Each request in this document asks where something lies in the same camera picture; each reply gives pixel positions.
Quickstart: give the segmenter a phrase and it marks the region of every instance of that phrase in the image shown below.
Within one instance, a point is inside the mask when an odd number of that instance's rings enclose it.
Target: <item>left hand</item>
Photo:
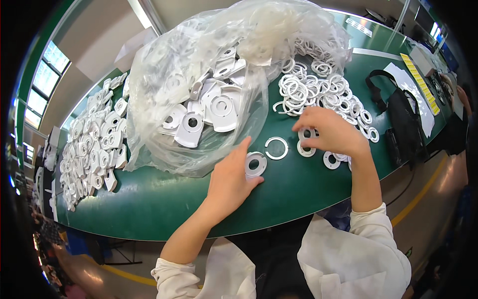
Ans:
[[[221,222],[246,200],[250,192],[264,181],[263,177],[246,180],[246,155],[251,137],[246,137],[211,173],[207,197],[198,210],[212,221]]]

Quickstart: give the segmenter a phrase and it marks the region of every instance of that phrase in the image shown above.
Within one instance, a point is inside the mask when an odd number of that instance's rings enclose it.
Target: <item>circular hole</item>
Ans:
[[[335,162],[337,162],[337,159],[335,159],[334,155],[330,155],[330,156],[329,156],[329,162],[330,162],[331,164],[335,164]]]
[[[190,118],[188,121],[187,121],[187,124],[191,127],[191,128],[194,128],[197,126],[197,119],[195,119],[194,117]]]
[[[217,104],[216,104],[216,108],[218,110],[226,110],[226,108],[228,107],[228,105],[226,104],[226,102],[224,101],[219,101]]]
[[[259,160],[258,159],[253,159],[249,162],[249,169],[254,170],[257,167],[259,167]]]

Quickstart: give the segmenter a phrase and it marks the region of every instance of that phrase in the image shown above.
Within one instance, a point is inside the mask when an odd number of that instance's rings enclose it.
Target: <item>yellow floor line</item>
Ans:
[[[405,207],[405,209],[403,209],[397,216],[395,216],[395,218],[392,219],[391,221],[391,224],[392,226],[395,226],[397,225],[400,221],[402,221],[405,216],[408,215],[408,213],[410,213],[411,210],[413,210],[413,208],[422,200],[423,196],[425,195],[425,193],[427,193],[428,189],[432,186],[432,184],[436,181],[436,179],[438,178],[438,175],[440,174],[443,166],[445,166],[445,163],[446,163],[446,160],[447,160],[448,156],[445,156],[443,157],[442,161],[440,162],[440,164],[438,165],[438,167],[436,168],[435,172],[433,173],[433,175],[430,177],[430,180],[428,180],[428,182],[425,184],[425,186],[423,187],[423,189],[417,194],[417,196],[415,196],[415,198]],[[98,265],[91,257],[89,257],[88,255],[82,255],[85,259],[87,259],[88,261]],[[149,285],[149,286],[156,286],[156,281],[154,279],[151,279],[151,278],[145,278],[145,277],[141,277],[141,276],[138,276],[138,275],[134,275],[134,274],[131,274],[131,273],[128,273],[128,272],[125,272],[125,271],[121,271],[117,268],[114,268],[114,267],[111,267],[111,266],[108,266],[108,265],[98,265],[99,267],[111,272],[111,273],[114,273],[116,275],[119,275],[121,277],[124,277],[126,279],[129,279],[129,280],[132,280],[132,281],[136,281],[136,282],[139,282],[139,283],[142,283],[142,284],[145,284],[145,285]]]
[[[442,161],[436,168],[435,172],[432,174],[428,182],[425,184],[423,189],[415,196],[415,198],[403,209],[395,218],[392,219],[391,225],[395,226],[397,225],[400,221],[402,221],[405,216],[410,213],[411,210],[422,200],[423,196],[427,193],[428,189],[432,186],[432,184],[436,181],[438,175],[440,174],[443,166],[446,164],[446,160],[448,159],[448,156],[443,157]]]
[[[117,268],[114,268],[114,267],[111,267],[111,266],[108,266],[108,265],[98,265],[88,255],[81,255],[81,256],[84,257],[85,259],[87,259],[88,261],[96,264],[97,266],[105,269],[106,271],[109,271],[111,273],[114,273],[114,274],[119,275],[121,277],[124,277],[126,279],[136,281],[136,282],[139,282],[139,283],[142,283],[142,284],[145,284],[145,285],[156,286],[156,280],[154,280],[152,278],[145,278],[145,277],[141,277],[141,276],[138,276],[138,275],[134,275],[134,274],[131,274],[131,273],[128,273],[128,272],[125,272],[125,271],[118,270]]]

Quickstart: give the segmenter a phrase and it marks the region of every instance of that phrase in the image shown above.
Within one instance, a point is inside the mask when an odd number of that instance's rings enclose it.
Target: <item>black cable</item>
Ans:
[[[410,179],[410,182],[408,182],[408,185],[405,187],[405,189],[403,189],[403,191],[397,196],[395,197],[394,200],[392,200],[391,202],[387,203],[385,206],[390,206],[391,204],[393,204],[400,196],[402,196],[405,191],[408,189],[408,187],[410,187],[410,185],[412,184],[412,181],[413,181],[413,178],[415,177],[415,171],[416,171],[416,168],[413,169],[413,173],[412,173],[412,178]]]

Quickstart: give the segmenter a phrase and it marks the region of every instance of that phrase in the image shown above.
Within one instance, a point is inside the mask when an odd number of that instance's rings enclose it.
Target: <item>black strap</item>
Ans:
[[[385,112],[387,110],[387,104],[382,99],[382,95],[380,94],[381,89],[373,85],[372,80],[370,80],[371,77],[374,76],[385,76],[388,79],[390,79],[395,86],[398,87],[397,82],[395,78],[388,72],[381,70],[381,69],[376,69],[370,72],[369,76],[365,78],[365,83],[369,87],[370,91],[372,92],[372,101],[377,104],[380,113]]]

